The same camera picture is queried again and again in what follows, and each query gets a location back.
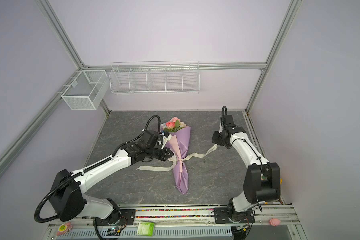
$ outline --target pink toy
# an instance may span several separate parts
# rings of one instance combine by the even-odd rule
[[[269,220],[269,224],[271,224],[272,226],[278,226],[281,223],[281,221],[277,218],[272,218],[271,220]]]

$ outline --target metal mounting plate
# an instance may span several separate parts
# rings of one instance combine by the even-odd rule
[[[135,220],[136,210],[135,209],[121,209],[120,212],[121,212],[120,221],[118,223],[116,223],[116,225],[124,225],[125,224],[125,218],[123,218],[123,217],[126,217],[128,219],[127,225],[133,225],[133,222]],[[99,218],[96,218],[96,224],[98,226],[109,226],[108,223],[106,223],[105,221],[102,221],[102,219],[99,219]]]
[[[251,216],[251,211],[245,213],[245,217],[239,220],[230,220],[228,215],[228,208],[216,207],[213,209],[215,216],[215,223],[254,223],[254,216]]]

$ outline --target metal extrusion bar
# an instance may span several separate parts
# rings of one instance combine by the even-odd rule
[[[172,64],[172,65],[119,65],[113,66],[119,68],[168,68],[168,67],[187,67],[189,64]],[[228,70],[228,69],[264,69],[266,63],[264,62],[242,62],[242,63],[199,63],[197,65],[199,70]],[[86,70],[111,70],[112,66],[88,66]]]
[[[261,72],[259,80],[253,90],[253,93],[251,95],[251,98],[248,102],[248,105],[246,107],[246,112],[249,113],[254,101],[256,100],[256,97],[258,96],[260,89],[264,83],[264,80],[273,64],[273,61],[278,53],[278,51],[281,48],[281,45],[283,44],[283,41],[288,33],[289,27],[291,26],[293,19],[296,15],[296,13],[298,12],[298,9],[301,5],[302,0],[292,0],[291,3],[289,4],[287,13],[284,17],[283,23],[281,24],[281,28],[277,34],[276,40],[273,43],[273,46],[271,48],[271,51],[268,55],[267,58],[267,64],[266,67],[264,68],[264,70]]]
[[[110,114],[110,109],[108,108],[108,106],[107,106],[106,102],[104,101],[104,99],[101,99],[100,106],[103,109],[106,116],[108,117],[109,114]]]
[[[5,150],[0,156],[0,177],[9,168],[20,152],[27,146],[33,136],[38,132],[44,122],[58,107],[62,101],[61,93],[64,92],[68,85],[72,83],[74,78],[79,74],[79,71],[75,71],[74,74],[66,82],[65,86],[61,88],[59,93],[50,100],[50,102],[44,106],[44,108],[38,113],[38,115],[31,121],[31,123],[24,129],[24,131],[12,142],[12,144]]]
[[[69,40],[67,33],[62,27],[56,13],[53,11],[48,0],[35,0],[36,4],[39,6],[42,14],[47,20],[48,24],[51,26],[52,30],[55,32],[56,36],[60,40],[64,49],[67,51],[68,55],[71,57],[73,63],[78,69],[85,67],[85,64],[81,60],[79,54],[75,50],[73,44]]]

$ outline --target white ribbon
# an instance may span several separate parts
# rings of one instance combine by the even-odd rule
[[[192,157],[198,157],[198,158],[203,158],[205,156],[207,156],[208,154],[210,154],[211,152],[215,151],[217,149],[217,144],[213,145],[208,151],[206,151],[205,154],[199,154],[199,153],[192,153],[187,155],[184,159],[181,159],[182,161],[186,161],[191,159]],[[160,172],[167,172],[169,170],[172,170],[175,166],[176,166],[176,155],[173,155],[172,157],[170,157],[168,159],[168,161],[173,162],[171,167],[151,167],[151,166],[139,166],[139,170],[147,170],[147,171],[160,171]]]

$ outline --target pink wrapping paper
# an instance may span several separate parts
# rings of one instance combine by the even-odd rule
[[[177,159],[176,166],[173,168],[176,187],[182,194],[186,194],[188,191],[188,172],[185,163],[181,159],[187,156],[191,127],[186,126],[177,132],[170,132],[169,134],[176,136],[176,138],[171,139],[172,141],[168,141],[165,145],[165,147],[171,149]]]

